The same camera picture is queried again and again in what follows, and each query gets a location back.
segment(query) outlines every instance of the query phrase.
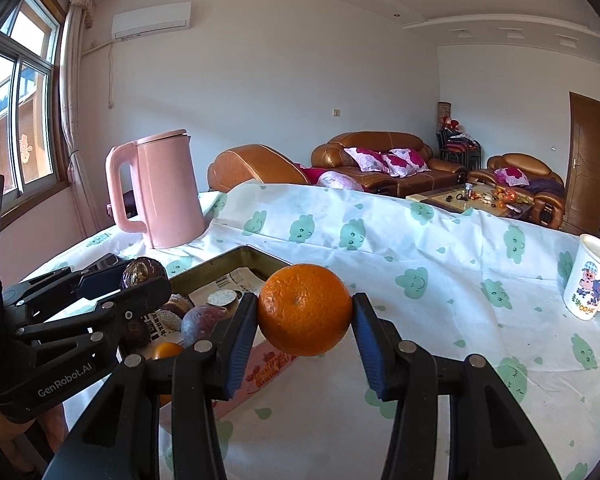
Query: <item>kettle lid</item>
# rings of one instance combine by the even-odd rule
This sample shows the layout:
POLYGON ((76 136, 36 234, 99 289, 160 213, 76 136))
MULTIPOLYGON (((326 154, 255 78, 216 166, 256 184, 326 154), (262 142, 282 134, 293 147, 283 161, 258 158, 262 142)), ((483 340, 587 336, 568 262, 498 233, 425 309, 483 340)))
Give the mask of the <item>kettle lid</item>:
POLYGON ((142 139, 134 140, 134 144, 139 146, 140 144, 146 144, 148 142, 154 142, 155 140, 163 140, 168 139, 169 137, 177 137, 180 135, 185 135, 187 133, 186 130, 171 130, 170 132, 164 132, 162 134, 156 134, 148 137, 143 137, 142 139))

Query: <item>coffee table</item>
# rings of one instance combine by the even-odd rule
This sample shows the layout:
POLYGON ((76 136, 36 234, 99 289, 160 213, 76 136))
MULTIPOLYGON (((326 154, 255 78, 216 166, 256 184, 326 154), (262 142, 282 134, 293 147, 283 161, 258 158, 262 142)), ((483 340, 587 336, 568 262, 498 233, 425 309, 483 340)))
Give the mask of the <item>coffee table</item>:
MULTIPOLYGON (((512 209, 499 207, 492 207, 489 204, 485 204, 482 200, 458 200, 456 196, 464 191, 464 185, 457 185, 451 187, 443 187, 434 189, 433 191, 426 191, 416 195, 411 195, 408 198, 411 200, 417 200, 423 204, 434 205, 445 211, 451 213, 463 213, 468 209, 481 209, 494 216, 501 218, 512 218, 514 220, 527 220, 533 203, 531 204, 515 204, 518 208, 522 209, 522 212, 517 213, 512 209), (446 198, 451 195, 451 201, 448 202, 446 198)), ((495 191, 494 186, 488 184, 474 184, 474 191, 478 193, 493 193, 495 191)))

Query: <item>air conditioner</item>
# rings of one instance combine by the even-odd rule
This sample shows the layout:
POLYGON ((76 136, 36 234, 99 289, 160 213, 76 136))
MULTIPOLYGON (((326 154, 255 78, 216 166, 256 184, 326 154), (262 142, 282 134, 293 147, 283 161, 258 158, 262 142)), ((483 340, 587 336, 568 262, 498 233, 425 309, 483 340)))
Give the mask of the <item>air conditioner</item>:
POLYGON ((191 20, 191 2, 130 10, 113 17, 111 39, 126 41, 140 36, 187 30, 191 20))

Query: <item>kettle handle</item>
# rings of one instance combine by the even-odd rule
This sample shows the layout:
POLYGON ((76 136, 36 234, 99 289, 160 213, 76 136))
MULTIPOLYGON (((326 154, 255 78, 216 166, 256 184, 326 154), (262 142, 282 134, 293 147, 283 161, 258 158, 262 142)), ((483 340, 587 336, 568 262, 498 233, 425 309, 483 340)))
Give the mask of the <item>kettle handle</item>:
POLYGON ((145 233, 146 224, 139 220, 129 220, 126 217, 125 202, 122 198, 122 183, 120 182, 120 167, 129 164, 131 171, 137 171, 135 167, 138 161, 138 147, 133 142, 128 142, 112 148, 107 155, 106 171, 107 185, 109 186, 109 199, 111 200, 111 211, 116 225, 127 233, 145 233))

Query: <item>pink wall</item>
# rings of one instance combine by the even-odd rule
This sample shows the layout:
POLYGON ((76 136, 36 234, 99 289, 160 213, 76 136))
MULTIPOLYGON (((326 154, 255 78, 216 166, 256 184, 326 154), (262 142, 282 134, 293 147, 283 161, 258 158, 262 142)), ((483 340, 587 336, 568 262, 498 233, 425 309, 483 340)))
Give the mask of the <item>pink wall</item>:
POLYGON ((0 278, 13 285, 82 240, 71 189, 56 193, 0 232, 0 278))

